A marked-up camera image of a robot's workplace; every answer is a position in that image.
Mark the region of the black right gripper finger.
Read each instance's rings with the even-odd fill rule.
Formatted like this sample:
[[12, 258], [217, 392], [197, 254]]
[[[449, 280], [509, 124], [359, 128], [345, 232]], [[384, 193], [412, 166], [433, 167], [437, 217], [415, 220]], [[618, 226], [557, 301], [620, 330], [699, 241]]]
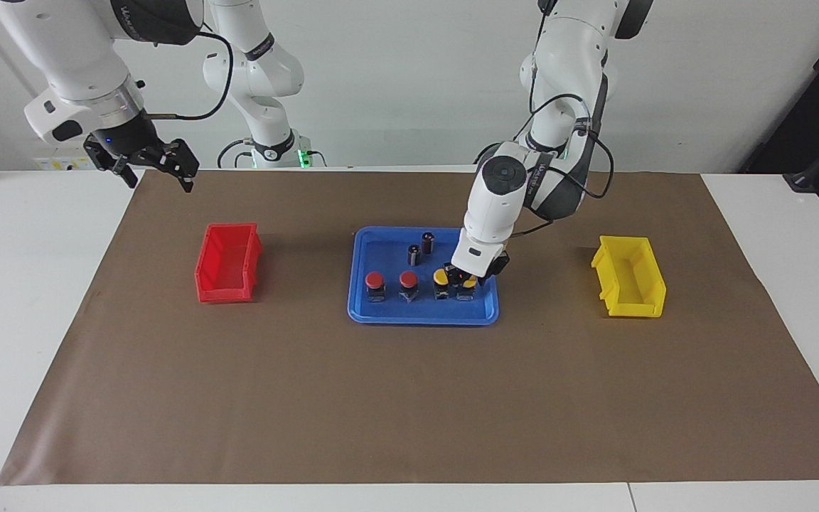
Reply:
[[107, 159], [100, 164], [101, 171], [109, 171], [121, 179], [127, 188], [134, 189], [139, 184], [139, 176], [128, 165], [125, 158]]
[[200, 162], [182, 139], [146, 147], [146, 165], [173, 177], [183, 191], [191, 193]]

